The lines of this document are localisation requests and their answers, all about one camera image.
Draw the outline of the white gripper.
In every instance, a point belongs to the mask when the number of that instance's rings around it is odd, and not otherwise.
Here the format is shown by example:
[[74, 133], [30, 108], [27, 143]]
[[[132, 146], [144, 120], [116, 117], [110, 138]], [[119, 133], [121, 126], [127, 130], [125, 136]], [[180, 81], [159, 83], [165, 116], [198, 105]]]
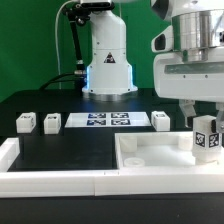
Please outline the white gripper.
[[158, 96], [180, 100], [188, 128], [196, 117], [195, 101], [219, 102], [211, 130], [224, 133], [224, 46], [208, 49], [206, 61], [184, 63], [181, 52], [174, 50], [173, 27], [168, 26], [152, 40], [151, 48], [156, 53], [153, 75]]

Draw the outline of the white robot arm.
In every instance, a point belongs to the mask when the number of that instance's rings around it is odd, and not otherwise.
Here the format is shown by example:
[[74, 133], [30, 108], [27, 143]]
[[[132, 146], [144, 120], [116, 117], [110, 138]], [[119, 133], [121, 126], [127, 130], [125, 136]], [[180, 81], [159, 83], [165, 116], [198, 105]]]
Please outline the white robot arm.
[[[105, 98], [135, 92], [126, 25], [112, 13], [112, 0], [81, 0], [81, 6], [90, 11], [93, 28], [84, 93]], [[224, 133], [224, 0], [150, 0], [150, 8], [170, 23], [151, 41], [157, 95], [179, 101], [186, 125], [196, 117], [195, 102], [214, 102], [212, 129]]]

